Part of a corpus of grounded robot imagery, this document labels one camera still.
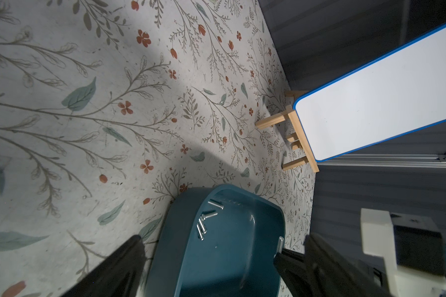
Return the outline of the teal plastic tray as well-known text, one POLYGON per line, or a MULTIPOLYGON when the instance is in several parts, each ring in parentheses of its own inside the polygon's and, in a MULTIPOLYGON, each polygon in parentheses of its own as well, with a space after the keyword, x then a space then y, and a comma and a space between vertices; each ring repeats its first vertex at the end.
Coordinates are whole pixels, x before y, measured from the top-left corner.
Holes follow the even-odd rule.
POLYGON ((171 205, 147 275, 147 297, 275 297, 280 277, 273 264, 285 238, 283 211, 236 186, 190 188, 171 205), (220 202, 221 210, 208 204, 220 202), (203 213, 204 240, 196 225, 203 213))

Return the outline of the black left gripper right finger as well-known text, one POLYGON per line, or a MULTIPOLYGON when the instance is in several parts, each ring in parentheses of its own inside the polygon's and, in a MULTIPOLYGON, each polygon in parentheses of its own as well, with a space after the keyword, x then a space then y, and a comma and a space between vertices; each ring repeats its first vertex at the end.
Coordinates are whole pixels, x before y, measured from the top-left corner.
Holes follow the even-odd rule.
POLYGON ((305 264, 315 297, 389 297, 386 289, 352 265, 320 235, 306 236, 305 264))

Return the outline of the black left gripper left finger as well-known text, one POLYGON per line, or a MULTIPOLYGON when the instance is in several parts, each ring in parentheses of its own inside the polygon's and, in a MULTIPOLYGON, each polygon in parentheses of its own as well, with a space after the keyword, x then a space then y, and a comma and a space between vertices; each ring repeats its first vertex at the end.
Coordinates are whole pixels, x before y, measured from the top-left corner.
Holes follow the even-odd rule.
POLYGON ((146 262, 142 237, 131 236, 64 297, 135 297, 146 262))

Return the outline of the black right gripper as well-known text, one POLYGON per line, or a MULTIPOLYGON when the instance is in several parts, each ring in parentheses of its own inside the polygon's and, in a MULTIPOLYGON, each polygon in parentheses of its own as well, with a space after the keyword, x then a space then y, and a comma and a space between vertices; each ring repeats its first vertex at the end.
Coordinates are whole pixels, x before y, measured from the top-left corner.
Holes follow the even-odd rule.
POLYGON ((309 262, 305 254, 282 248, 273 264, 294 297, 319 297, 315 272, 319 266, 309 262))

